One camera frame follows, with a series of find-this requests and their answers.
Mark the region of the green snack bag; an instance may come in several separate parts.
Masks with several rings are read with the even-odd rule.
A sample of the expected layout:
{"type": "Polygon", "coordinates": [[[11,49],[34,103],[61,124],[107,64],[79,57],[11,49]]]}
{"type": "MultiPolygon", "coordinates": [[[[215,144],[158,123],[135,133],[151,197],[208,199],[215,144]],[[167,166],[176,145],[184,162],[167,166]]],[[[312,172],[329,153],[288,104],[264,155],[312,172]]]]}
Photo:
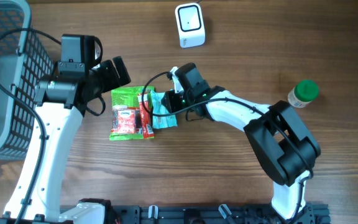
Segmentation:
{"type": "Polygon", "coordinates": [[[139,113],[139,102],[137,94],[142,93],[144,86],[120,87],[111,91],[112,111],[121,109],[130,109],[135,111],[135,133],[134,134],[118,134],[111,133],[110,141],[122,141],[131,139],[144,139],[141,134],[141,123],[139,113]]]}

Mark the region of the pale green wipes packet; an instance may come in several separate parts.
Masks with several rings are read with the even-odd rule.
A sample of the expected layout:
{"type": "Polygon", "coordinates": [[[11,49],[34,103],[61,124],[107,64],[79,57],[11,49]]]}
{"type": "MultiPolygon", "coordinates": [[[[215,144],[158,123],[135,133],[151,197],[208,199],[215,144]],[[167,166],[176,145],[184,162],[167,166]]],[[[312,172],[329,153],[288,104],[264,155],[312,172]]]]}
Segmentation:
{"type": "MultiPolygon", "coordinates": [[[[164,93],[156,93],[151,91],[150,93],[153,105],[153,114],[168,114],[168,110],[161,104],[161,99],[164,93]]],[[[175,115],[158,117],[153,116],[152,127],[154,129],[164,129],[177,126],[177,119],[175,115]]]]}

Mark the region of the red tube packet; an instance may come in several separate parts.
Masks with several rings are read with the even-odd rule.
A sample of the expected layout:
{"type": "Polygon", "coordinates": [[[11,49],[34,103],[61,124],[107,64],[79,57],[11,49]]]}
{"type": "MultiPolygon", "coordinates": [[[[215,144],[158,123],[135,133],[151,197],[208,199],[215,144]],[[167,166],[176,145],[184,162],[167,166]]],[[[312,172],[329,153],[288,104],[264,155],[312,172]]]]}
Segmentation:
{"type": "Polygon", "coordinates": [[[142,97],[142,93],[138,93],[137,99],[139,102],[141,134],[144,139],[152,139],[155,135],[152,129],[152,119],[150,118],[149,113],[146,111],[150,109],[147,94],[142,97]]]}

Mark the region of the green lid spice jar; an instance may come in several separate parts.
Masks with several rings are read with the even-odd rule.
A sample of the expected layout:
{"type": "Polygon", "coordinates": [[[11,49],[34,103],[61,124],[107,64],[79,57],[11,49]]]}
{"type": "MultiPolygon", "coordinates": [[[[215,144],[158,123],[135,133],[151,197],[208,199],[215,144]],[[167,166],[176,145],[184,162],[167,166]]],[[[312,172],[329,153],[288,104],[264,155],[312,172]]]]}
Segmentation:
{"type": "Polygon", "coordinates": [[[312,80],[302,80],[288,94],[288,102],[295,108],[304,108],[319,95],[319,86],[312,80]]]}

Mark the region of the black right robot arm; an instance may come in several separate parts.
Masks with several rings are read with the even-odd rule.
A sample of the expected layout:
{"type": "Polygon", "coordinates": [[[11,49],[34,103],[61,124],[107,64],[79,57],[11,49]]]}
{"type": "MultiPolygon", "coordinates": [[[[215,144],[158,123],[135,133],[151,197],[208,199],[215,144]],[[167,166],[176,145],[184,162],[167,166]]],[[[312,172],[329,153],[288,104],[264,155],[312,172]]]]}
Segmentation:
{"type": "Polygon", "coordinates": [[[171,113],[192,110],[244,132],[261,168],[273,181],[272,208],[287,223],[296,222],[306,205],[305,184],[313,178],[321,148],[289,103],[261,105],[216,86],[203,91],[170,90],[162,104],[171,113]]]}

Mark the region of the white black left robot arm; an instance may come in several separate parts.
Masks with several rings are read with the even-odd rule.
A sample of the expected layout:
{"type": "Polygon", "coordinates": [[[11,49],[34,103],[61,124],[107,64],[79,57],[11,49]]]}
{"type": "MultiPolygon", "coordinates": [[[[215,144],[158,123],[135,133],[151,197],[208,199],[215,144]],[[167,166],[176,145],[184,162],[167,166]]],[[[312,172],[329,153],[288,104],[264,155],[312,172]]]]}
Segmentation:
{"type": "Polygon", "coordinates": [[[83,70],[63,62],[59,75],[45,75],[37,85],[34,129],[26,158],[1,223],[59,223],[60,192],[68,154],[87,102],[130,83],[121,57],[83,70]]]}

